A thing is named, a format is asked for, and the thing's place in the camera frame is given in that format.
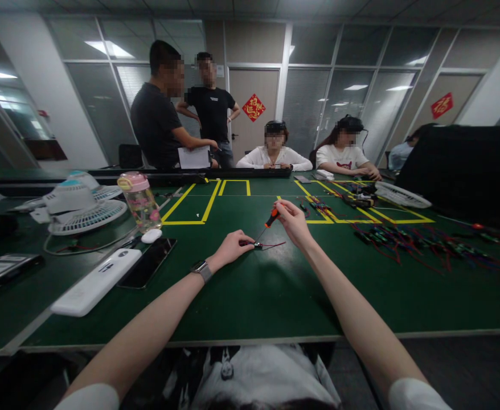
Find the water bottle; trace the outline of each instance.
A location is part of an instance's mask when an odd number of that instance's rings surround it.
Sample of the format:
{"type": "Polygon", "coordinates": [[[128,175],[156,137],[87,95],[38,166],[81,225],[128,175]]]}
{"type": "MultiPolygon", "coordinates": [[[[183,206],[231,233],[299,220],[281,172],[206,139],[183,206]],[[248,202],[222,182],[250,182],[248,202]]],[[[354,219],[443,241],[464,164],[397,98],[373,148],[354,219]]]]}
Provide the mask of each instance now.
{"type": "Polygon", "coordinates": [[[161,229],[163,221],[159,215],[159,205],[149,189],[146,176],[138,171],[127,172],[121,174],[117,185],[125,194],[126,202],[140,232],[146,233],[150,229],[161,229]]]}

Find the workbench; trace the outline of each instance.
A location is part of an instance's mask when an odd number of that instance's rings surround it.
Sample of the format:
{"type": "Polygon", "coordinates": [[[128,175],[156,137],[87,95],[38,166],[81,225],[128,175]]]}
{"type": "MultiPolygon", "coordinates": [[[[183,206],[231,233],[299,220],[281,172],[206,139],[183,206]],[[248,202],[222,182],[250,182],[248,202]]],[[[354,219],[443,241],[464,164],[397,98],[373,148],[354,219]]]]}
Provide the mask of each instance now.
{"type": "MultiPolygon", "coordinates": [[[[55,176],[63,171],[55,170],[55,176]]],[[[37,178],[43,171],[22,175],[37,178]]],[[[311,178],[310,173],[301,173],[311,178]]],[[[78,256],[45,256],[45,263],[0,288],[0,355],[18,350],[59,352],[97,350],[145,306],[188,273],[197,260],[212,255],[226,234],[242,229],[256,238],[278,198],[299,205],[316,196],[335,213],[310,209],[309,229],[324,251],[362,292],[399,337],[500,334],[500,271],[474,268],[453,260],[452,272],[440,275],[404,253],[402,265],[382,256],[353,234],[350,222],[366,228],[384,220],[400,226],[435,226],[449,234],[464,232],[459,224],[431,210],[357,210],[329,195],[343,190],[290,178],[218,179],[181,188],[154,189],[165,222],[163,236],[178,240],[147,288],[113,288],[85,317],[51,314],[49,306],[97,265],[111,249],[78,256]]],[[[0,213],[23,199],[0,201],[0,213]]],[[[18,217],[17,234],[0,243],[5,253],[41,253],[46,225],[28,215],[18,217]]],[[[107,243],[134,228],[130,213],[99,228],[92,241],[107,243]]],[[[241,343],[334,341],[342,338],[334,310],[309,264],[289,241],[279,222],[260,238],[264,244],[286,244],[251,251],[219,271],[188,308],[169,346],[241,343]]],[[[477,239],[468,242],[500,260],[500,246],[477,239]]],[[[441,268],[431,252],[422,260],[441,268]]]]}

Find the door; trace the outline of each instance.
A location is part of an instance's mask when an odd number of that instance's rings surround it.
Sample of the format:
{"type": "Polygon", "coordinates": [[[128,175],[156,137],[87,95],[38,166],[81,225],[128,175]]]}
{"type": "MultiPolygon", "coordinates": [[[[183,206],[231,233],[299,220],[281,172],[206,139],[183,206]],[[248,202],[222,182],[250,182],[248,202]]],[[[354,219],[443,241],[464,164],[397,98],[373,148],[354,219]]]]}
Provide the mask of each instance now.
{"type": "Polygon", "coordinates": [[[417,116],[410,134],[420,126],[430,122],[441,125],[453,124],[481,79],[481,75],[440,74],[428,95],[425,105],[417,116]],[[448,93],[451,93],[453,97],[453,108],[434,119],[431,106],[448,93]]]}
{"type": "Polygon", "coordinates": [[[265,124],[274,120],[277,86],[277,69],[229,69],[229,92],[241,110],[254,94],[265,107],[263,114],[254,122],[242,110],[231,123],[231,133],[235,134],[231,141],[235,163],[245,155],[245,151],[263,145],[265,124]]]}

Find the black t-shirt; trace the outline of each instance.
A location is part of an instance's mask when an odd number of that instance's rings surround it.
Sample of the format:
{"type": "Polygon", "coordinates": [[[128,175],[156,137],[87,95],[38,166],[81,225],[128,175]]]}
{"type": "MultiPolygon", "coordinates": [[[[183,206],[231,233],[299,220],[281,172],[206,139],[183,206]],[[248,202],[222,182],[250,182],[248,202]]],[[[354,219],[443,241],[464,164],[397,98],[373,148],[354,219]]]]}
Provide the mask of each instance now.
{"type": "Polygon", "coordinates": [[[172,130],[182,123],[170,99],[150,83],[144,83],[132,103],[130,120],[138,143],[150,165],[172,168],[179,162],[182,144],[172,130]]]}
{"type": "Polygon", "coordinates": [[[186,93],[186,102],[195,107],[200,124],[200,136],[214,141],[228,141],[227,109],[235,106],[235,100],[224,89],[216,87],[191,87],[186,93]]]}

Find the smartwatch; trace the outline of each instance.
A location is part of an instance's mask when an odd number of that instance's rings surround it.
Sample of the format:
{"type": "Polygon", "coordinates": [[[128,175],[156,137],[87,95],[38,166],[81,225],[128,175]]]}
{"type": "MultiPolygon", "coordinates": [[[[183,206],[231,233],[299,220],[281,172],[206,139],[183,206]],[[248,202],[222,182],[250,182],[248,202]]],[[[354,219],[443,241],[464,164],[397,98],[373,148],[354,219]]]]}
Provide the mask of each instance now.
{"type": "Polygon", "coordinates": [[[191,267],[191,271],[193,273],[199,273],[204,279],[204,284],[207,284],[212,277],[212,272],[208,267],[207,261],[198,261],[191,267]]]}

